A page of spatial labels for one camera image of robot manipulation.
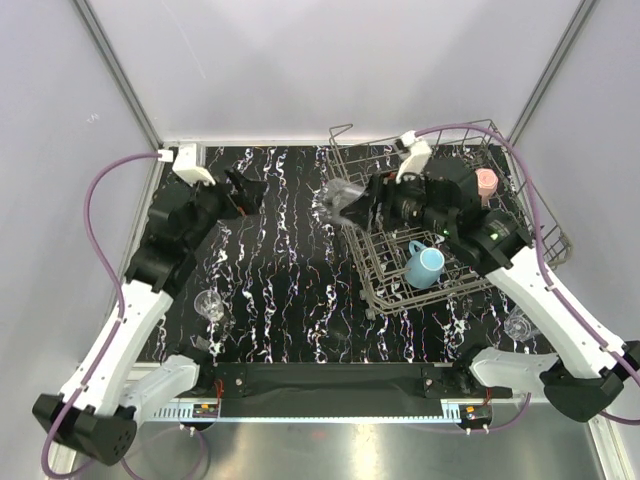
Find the clear glass tumbler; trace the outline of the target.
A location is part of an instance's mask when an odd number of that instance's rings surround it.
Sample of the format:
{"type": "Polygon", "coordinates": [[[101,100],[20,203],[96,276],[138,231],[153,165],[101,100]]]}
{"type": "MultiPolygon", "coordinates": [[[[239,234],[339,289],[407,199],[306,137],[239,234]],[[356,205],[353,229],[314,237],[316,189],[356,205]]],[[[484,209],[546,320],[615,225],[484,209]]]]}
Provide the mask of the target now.
{"type": "Polygon", "coordinates": [[[364,192],[363,186],[335,178],[329,180],[322,190],[320,202],[324,209],[324,217],[330,223],[344,222],[340,211],[356,201],[364,192]]]}

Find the pink mug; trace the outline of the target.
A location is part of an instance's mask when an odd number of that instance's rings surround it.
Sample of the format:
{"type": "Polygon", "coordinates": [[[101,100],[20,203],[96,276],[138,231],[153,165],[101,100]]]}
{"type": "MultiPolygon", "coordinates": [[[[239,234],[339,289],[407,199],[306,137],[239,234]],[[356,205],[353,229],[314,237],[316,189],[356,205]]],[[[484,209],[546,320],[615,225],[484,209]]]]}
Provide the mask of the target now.
{"type": "Polygon", "coordinates": [[[478,185],[478,194],[482,199],[488,199],[496,193],[499,178],[490,168],[478,168],[475,170],[478,185]]]}

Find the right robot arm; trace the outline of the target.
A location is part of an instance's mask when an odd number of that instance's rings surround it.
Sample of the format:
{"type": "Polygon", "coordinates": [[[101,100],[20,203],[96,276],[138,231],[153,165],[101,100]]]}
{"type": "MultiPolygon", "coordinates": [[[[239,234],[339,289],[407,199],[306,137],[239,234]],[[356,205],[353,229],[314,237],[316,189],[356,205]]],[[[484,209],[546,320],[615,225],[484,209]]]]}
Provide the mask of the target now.
{"type": "Polygon", "coordinates": [[[554,351],[542,358],[476,347],[451,367],[465,397],[486,388],[534,393],[566,417],[605,416],[627,379],[639,378],[639,344],[623,341],[580,304],[545,263],[538,235],[482,202],[479,176],[459,158],[405,160],[364,186],[327,185],[339,220],[361,231],[404,223],[441,236],[446,248],[504,292],[533,321],[554,351]]]}

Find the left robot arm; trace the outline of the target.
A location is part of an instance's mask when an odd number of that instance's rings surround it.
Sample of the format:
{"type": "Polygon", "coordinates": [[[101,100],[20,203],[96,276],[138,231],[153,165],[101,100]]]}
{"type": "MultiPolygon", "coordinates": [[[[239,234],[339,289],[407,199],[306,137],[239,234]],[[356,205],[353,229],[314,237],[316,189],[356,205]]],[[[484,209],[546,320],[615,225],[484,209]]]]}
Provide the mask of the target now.
{"type": "Polygon", "coordinates": [[[215,385],[207,349],[179,344],[160,367],[126,380],[152,330],[183,290],[196,251],[221,220],[259,213],[268,185],[236,169],[224,181],[174,184],[156,192],[118,303],[96,342],[57,394],[42,394],[32,413],[56,443],[104,465],[118,463],[138,428],[173,398],[209,394],[215,385]]]}

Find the blue mug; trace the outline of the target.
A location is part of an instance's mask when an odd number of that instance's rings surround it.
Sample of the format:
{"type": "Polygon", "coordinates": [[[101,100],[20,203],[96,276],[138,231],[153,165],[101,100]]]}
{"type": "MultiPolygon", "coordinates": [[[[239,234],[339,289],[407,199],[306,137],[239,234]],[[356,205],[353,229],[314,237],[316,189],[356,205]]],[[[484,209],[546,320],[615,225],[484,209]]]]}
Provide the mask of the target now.
{"type": "Polygon", "coordinates": [[[412,240],[408,244],[409,259],[406,264],[405,281],[415,289],[427,289],[437,282],[444,270],[445,257],[433,247],[412,240]]]}

